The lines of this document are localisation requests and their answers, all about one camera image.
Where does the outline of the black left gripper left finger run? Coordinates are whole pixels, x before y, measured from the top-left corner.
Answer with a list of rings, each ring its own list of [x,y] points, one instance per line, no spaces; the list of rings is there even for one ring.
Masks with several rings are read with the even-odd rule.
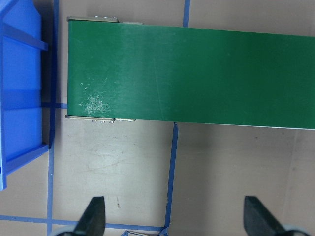
[[[72,231],[73,236],[102,236],[105,231],[104,197],[93,197]]]

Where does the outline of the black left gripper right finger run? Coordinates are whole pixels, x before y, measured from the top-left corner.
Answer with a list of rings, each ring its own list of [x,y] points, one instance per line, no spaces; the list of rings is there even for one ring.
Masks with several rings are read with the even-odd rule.
[[[243,224],[249,236],[281,236],[286,233],[286,229],[255,196],[244,199]]]

